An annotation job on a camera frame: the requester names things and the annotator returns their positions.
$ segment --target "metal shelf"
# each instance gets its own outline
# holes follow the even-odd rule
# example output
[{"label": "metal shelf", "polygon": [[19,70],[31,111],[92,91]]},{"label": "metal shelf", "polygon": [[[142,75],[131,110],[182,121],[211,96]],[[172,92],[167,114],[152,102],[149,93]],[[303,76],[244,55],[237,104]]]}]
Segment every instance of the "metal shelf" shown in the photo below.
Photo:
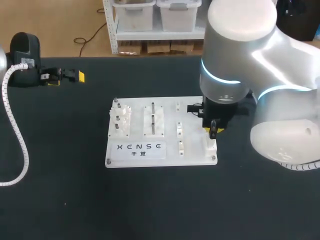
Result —
[{"label": "metal shelf", "polygon": [[163,31],[160,9],[154,7],[152,31],[123,31],[121,20],[119,20],[116,30],[116,39],[119,41],[204,39],[206,21],[203,19],[205,18],[205,15],[201,13],[202,11],[199,9],[194,31],[168,32]]},{"label": "metal shelf", "polygon": [[197,11],[195,29],[192,32],[163,31],[161,13],[157,6],[154,6],[152,31],[123,31],[121,20],[118,19],[118,16],[114,17],[112,1],[113,0],[103,0],[103,6],[113,54],[118,53],[117,41],[198,40],[204,39],[205,37],[209,0],[202,0],[202,5]]}]

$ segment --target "metal pin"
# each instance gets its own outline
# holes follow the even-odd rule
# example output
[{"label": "metal pin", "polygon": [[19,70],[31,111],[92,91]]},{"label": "metal pin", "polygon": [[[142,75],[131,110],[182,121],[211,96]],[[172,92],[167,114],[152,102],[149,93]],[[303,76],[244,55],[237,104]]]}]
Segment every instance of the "metal pin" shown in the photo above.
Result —
[{"label": "metal pin", "polygon": [[151,106],[152,106],[152,114],[155,114],[155,103],[151,103]]},{"label": "metal pin", "polygon": [[155,135],[156,134],[155,124],[151,123],[151,127],[152,127],[152,135]]}]

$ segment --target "power cord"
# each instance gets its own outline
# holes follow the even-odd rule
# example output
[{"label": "power cord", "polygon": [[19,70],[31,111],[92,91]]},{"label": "power cord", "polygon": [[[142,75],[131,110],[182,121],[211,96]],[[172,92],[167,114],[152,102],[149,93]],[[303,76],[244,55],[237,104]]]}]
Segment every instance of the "power cord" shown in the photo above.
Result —
[{"label": "power cord", "polygon": [[[105,10],[103,8],[99,8],[97,11],[96,11],[98,14],[104,14],[105,13]],[[79,53],[79,57],[81,57],[81,54],[82,54],[82,50],[84,49],[85,45],[87,43],[89,43],[92,39],[95,38],[95,36],[97,35],[97,33],[105,26],[107,25],[107,23],[105,22],[101,27],[99,27],[99,29],[93,34],[93,36],[87,41],[85,38],[83,37],[76,37],[75,39],[73,39],[73,42],[75,44],[83,44],[83,46],[81,47],[80,49],[80,53]]]}]

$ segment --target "white plastic board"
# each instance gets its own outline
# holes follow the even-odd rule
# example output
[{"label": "white plastic board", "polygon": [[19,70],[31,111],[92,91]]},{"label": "white plastic board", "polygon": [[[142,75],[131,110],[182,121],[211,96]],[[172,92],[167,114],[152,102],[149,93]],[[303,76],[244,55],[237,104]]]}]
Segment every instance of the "white plastic board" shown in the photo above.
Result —
[{"label": "white plastic board", "polygon": [[[209,139],[209,134],[202,128],[201,118],[187,113],[187,105],[201,102],[201,96],[122,98],[116,104],[113,102],[113,107],[119,103],[131,110],[130,121],[126,122],[129,133],[115,134],[121,128],[115,128],[117,116],[111,112],[105,166],[216,165],[216,141]],[[152,122],[155,123],[154,134]]]}]

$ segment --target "white cable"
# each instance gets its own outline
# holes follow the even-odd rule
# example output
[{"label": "white cable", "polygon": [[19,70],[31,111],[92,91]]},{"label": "white cable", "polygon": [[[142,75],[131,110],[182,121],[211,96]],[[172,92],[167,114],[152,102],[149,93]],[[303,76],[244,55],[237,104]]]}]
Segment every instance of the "white cable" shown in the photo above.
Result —
[{"label": "white cable", "polygon": [[26,173],[28,171],[28,167],[29,167],[29,155],[28,155],[27,146],[26,146],[24,138],[22,137],[21,132],[18,128],[18,125],[16,123],[14,115],[12,114],[10,104],[9,104],[8,89],[7,89],[10,76],[15,71],[23,70],[23,69],[28,69],[28,64],[21,63],[21,64],[13,65],[12,67],[10,67],[8,69],[8,71],[6,71],[6,73],[3,77],[3,82],[2,82],[2,99],[3,99],[4,108],[6,110],[6,114],[8,115],[8,118],[11,122],[12,128],[13,128],[15,135],[18,138],[18,141],[20,143],[22,153],[23,153],[24,165],[23,165],[22,172],[15,180],[7,181],[7,182],[0,182],[0,187],[11,186],[11,185],[18,183],[21,179],[24,178],[24,176],[26,175]]},{"label": "white cable", "polygon": [[279,162],[279,164],[287,169],[294,170],[294,171],[309,171],[309,170],[320,168],[320,161],[306,163],[306,164],[287,164],[287,163]]}]

